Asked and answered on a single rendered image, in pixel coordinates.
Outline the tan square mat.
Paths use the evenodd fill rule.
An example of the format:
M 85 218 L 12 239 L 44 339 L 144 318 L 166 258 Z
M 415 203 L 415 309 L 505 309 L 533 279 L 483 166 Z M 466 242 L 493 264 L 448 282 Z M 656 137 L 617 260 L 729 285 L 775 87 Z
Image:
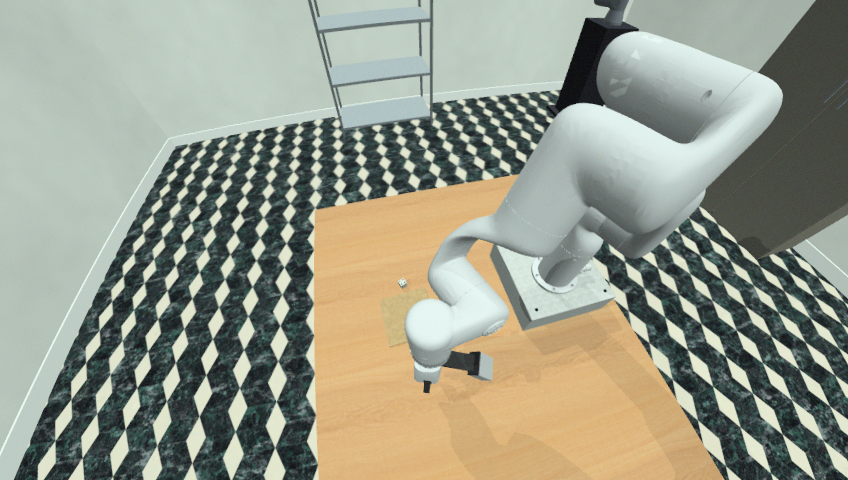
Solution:
M 406 314 L 424 299 L 429 299 L 425 287 L 379 300 L 389 347 L 408 342 L 404 328 Z

